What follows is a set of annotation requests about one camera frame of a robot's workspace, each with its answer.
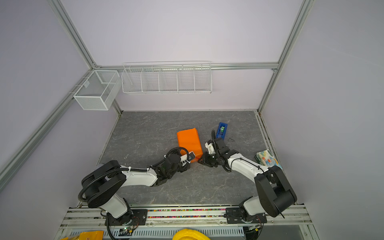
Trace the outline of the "blue tape dispenser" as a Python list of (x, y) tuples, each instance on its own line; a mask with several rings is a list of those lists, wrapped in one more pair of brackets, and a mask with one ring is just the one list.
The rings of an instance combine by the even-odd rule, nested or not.
[(220, 122), (217, 133), (216, 133), (216, 138), (221, 138), (224, 140), (226, 136), (227, 128), (228, 128), (228, 124)]

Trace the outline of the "white mesh square basket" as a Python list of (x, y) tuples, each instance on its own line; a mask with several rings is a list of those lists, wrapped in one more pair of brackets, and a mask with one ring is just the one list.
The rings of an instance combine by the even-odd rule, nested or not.
[(74, 93), (74, 98), (83, 110), (108, 111), (121, 87), (118, 71), (94, 70)]

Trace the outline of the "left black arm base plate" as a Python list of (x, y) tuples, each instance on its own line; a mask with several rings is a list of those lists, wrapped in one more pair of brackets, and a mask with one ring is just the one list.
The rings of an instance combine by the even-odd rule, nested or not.
[(107, 222), (109, 226), (144, 226), (148, 216), (147, 209), (133, 209), (125, 213), (120, 218), (115, 219), (111, 214), (107, 214), (105, 226)]

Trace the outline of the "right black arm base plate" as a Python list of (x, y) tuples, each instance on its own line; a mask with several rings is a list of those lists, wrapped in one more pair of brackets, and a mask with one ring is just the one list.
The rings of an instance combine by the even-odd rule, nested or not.
[(241, 207), (226, 208), (224, 217), (228, 224), (265, 224), (267, 218), (265, 214), (250, 215)]

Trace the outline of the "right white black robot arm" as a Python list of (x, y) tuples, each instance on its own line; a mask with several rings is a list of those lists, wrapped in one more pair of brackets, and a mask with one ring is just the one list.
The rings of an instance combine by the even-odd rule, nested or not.
[(256, 185), (257, 196), (239, 204), (238, 219), (249, 223), (257, 215), (265, 213), (277, 217), (296, 203), (297, 195), (280, 167), (267, 167), (247, 159), (240, 152), (226, 146), (222, 138), (216, 137), (215, 131), (211, 132), (211, 137), (205, 143), (207, 151), (198, 163), (210, 168), (221, 166), (228, 173), (238, 172)]

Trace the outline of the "yellow hard hat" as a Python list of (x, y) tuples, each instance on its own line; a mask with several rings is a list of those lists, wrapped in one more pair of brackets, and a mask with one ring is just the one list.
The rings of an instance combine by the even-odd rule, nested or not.
[(210, 238), (196, 230), (183, 229), (178, 231), (172, 240), (210, 240)]

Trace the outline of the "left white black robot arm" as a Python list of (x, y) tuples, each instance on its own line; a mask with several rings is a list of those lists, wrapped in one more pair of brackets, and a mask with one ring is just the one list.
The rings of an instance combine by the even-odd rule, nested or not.
[(145, 169), (125, 167), (112, 160), (84, 177), (78, 200), (89, 208), (107, 213), (107, 223), (128, 225), (136, 218), (128, 201), (118, 196), (119, 189), (128, 186), (157, 187), (165, 184), (176, 173), (185, 172), (195, 159), (194, 152), (183, 147), (168, 151), (164, 158)]

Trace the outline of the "yellow plastic bag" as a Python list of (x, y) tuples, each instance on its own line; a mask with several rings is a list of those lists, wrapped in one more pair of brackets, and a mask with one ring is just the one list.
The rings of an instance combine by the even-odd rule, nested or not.
[(103, 240), (104, 231), (82, 232), (75, 236), (63, 238), (61, 240)]

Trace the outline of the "colourful tissue box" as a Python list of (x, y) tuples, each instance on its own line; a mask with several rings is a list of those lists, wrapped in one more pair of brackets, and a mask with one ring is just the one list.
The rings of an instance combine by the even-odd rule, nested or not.
[(278, 160), (273, 156), (270, 150), (261, 151), (255, 154), (254, 158), (257, 163), (268, 168), (277, 166), (282, 169), (281, 164)]

